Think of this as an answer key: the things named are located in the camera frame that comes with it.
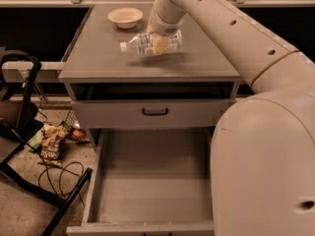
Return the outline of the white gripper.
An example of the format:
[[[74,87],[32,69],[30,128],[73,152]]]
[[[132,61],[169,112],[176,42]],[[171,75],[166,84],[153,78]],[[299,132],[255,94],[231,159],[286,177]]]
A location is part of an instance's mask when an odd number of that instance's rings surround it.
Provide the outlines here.
[[[148,19],[147,32],[153,32],[160,35],[154,38],[155,55],[160,55],[163,53],[170,44],[170,39],[168,37],[162,36],[175,35],[179,31],[182,24],[183,16],[175,17],[171,22],[167,22],[158,14],[155,9],[151,9]]]

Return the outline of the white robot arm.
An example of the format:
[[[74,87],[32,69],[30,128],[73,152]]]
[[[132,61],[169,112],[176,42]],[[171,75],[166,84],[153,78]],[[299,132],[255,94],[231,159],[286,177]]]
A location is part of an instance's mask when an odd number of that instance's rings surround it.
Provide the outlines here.
[[[226,0],[157,0],[170,35],[190,16],[253,95],[220,118],[211,147],[216,236],[315,236],[315,65]]]

